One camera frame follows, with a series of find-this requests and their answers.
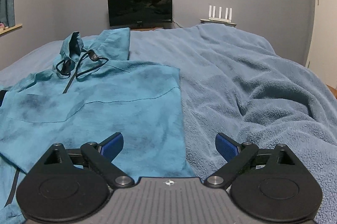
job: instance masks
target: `small table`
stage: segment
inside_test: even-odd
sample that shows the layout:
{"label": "small table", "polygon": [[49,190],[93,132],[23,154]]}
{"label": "small table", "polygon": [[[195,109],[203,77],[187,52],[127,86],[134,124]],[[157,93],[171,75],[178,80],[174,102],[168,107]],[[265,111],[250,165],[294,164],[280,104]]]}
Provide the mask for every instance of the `small table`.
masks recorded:
{"label": "small table", "polygon": [[230,27],[236,27],[235,23],[231,23],[231,22],[224,22],[224,21],[211,21],[209,19],[200,19],[201,23],[220,23],[220,24],[225,24],[226,26],[230,26]]}

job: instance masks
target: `black flat screen tv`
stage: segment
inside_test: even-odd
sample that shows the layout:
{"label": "black flat screen tv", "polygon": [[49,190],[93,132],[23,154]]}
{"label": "black flat screen tv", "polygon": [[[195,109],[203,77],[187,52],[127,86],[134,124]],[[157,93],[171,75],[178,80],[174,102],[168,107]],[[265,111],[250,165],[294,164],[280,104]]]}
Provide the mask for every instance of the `black flat screen tv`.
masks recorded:
{"label": "black flat screen tv", "polygon": [[110,26],[172,22],[172,0],[107,0]]}

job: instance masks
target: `door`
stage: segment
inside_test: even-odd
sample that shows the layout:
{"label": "door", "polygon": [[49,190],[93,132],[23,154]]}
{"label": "door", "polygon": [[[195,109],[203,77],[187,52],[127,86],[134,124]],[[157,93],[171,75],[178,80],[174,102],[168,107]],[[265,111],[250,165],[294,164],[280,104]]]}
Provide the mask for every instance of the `door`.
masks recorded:
{"label": "door", "polygon": [[316,0],[306,66],[325,84],[337,87],[337,0]]}

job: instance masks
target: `window sill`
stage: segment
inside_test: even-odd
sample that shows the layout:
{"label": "window sill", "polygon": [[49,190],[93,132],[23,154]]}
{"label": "window sill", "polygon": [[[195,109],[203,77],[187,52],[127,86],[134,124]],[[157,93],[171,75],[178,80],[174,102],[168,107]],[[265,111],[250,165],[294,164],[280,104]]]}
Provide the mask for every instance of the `window sill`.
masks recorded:
{"label": "window sill", "polygon": [[9,31],[15,30],[15,29],[17,29],[17,28],[19,28],[19,27],[22,27],[22,23],[17,24],[16,26],[13,26],[13,27],[8,28],[8,29],[6,29],[6,30],[0,31],[0,36],[1,36],[2,34],[4,34],[4,33],[7,33],[7,32],[9,32]]}

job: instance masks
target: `cable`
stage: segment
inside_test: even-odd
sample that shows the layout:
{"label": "cable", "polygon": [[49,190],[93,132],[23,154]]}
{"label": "cable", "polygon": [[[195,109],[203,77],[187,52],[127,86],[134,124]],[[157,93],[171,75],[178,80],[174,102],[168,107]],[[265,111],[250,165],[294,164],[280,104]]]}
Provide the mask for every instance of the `cable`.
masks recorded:
{"label": "cable", "polygon": [[172,19],[172,21],[173,21],[178,27],[180,27],[180,28],[185,28],[185,27],[183,27],[181,24],[179,24],[178,22],[176,22],[174,19]]}

